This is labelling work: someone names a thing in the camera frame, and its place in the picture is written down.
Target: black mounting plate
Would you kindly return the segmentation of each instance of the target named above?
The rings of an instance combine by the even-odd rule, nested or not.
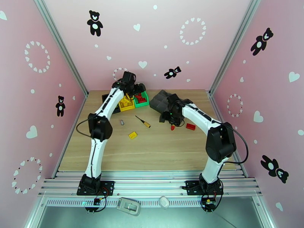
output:
[[[187,190],[187,195],[203,195],[200,182],[198,180],[187,180],[185,181]],[[209,192],[206,192],[205,195],[214,195],[214,191],[217,195],[223,195],[223,188],[220,181],[217,181],[215,186]]]
[[[100,193],[99,193],[99,196],[104,196],[104,195],[107,195],[107,193],[109,192],[108,196],[112,196],[113,195],[113,190],[114,190],[114,184],[115,184],[115,181],[106,181],[106,180],[102,180],[100,181]],[[88,194],[86,191],[84,191],[83,188],[81,189],[78,189],[77,190],[77,195],[79,196],[92,196],[92,194]]]

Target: black cable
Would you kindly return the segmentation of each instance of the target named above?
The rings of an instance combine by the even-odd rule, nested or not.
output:
[[[237,135],[239,135],[239,137],[243,140],[243,142],[244,142],[244,144],[245,144],[245,146],[246,146],[246,157],[245,157],[245,159],[244,159],[243,161],[241,161],[241,162],[225,161],[225,162],[223,162],[223,164],[225,164],[225,163],[232,163],[232,164],[243,164],[243,163],[245,163],[245,162],[247,161],[247,159],[248,159],[248,156],[249,156],[249,150],[248,150],[247,142],[246,142],[245,139],[242,137],[242,135],[239,134],[234,128],[231,128],[231,127],[229,127],[229,126],[225,126],[225,127],[228,128],[228,129],[230,129],[230,130],[232,130],[232,131],[234,131],[234,132],[235,132]]]

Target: yellow screwdriver handle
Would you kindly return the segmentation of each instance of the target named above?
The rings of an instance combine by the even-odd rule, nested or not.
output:
[[[146,127],[148,127],[148,128],[151,127],[151,125],[150,125],[148,122],[144,122],[144,125],[145,125]]]

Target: pink wall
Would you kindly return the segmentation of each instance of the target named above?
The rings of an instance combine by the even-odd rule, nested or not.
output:
[[[16,228],[51,177],[84,94],[33,0],[0,0],[0,30],[0,226]]]
[[[248,142],[246,170],[257,179],[279,228],[303,227],[304,222],[303,6],[304,0],[262,0],[215,93],[224,119]],[[251,46],[268,27],[273,37],[253,56]],[[240,139],[237,144],[244,158]],[[285,184],[280,176],[268,174],[262,155],[276,159],[288,172]]]
[[[209,89],[250,0],[45,2],[89,90],[109,89],[125,68],[148,89]],[[89,10],[100,13],[101,36],[90,33]]]

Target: screwdriver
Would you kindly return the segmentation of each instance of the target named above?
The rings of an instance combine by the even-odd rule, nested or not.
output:
[[[140,119],[140,121],[142,122],[142,123],[144,123],[144,125],[146,126],[146,127],[148,127],[148,128],[150,128],[151,127],[151,125],[148,123],[148,122],[146,122],[146,121],[144,121],[144,120],[142,120],[142,119]]]

